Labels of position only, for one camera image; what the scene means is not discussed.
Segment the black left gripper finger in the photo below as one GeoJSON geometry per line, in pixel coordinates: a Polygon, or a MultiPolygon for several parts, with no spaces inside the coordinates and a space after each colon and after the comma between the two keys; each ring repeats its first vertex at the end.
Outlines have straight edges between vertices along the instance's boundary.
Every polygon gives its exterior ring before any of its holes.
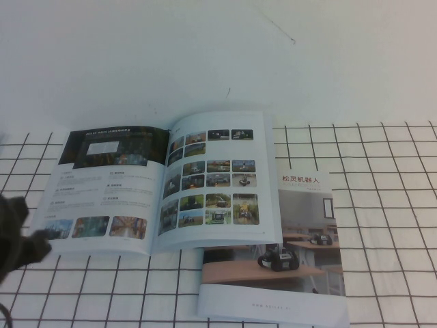
{"type": "Polygon", "coordinates": [[[19,236],[28,215],[23,196],[7,198],[1,195],[1,236],[19,236]]]}
{"type": "Polygon", "coordinates": [[[24,236],[20,254],[20,265],[39,263],[51,252],[46,230],[36,230],[30,236],[24,236]]]}

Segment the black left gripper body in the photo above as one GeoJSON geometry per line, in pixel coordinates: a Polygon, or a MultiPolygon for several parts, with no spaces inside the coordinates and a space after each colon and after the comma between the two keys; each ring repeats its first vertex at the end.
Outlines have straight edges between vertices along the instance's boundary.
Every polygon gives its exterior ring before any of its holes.
{"type": "Polygon", "coordinates": [[[8,274],[23,266],[23,236],[20,230],[1,234],[1,283],[8,274]]]}

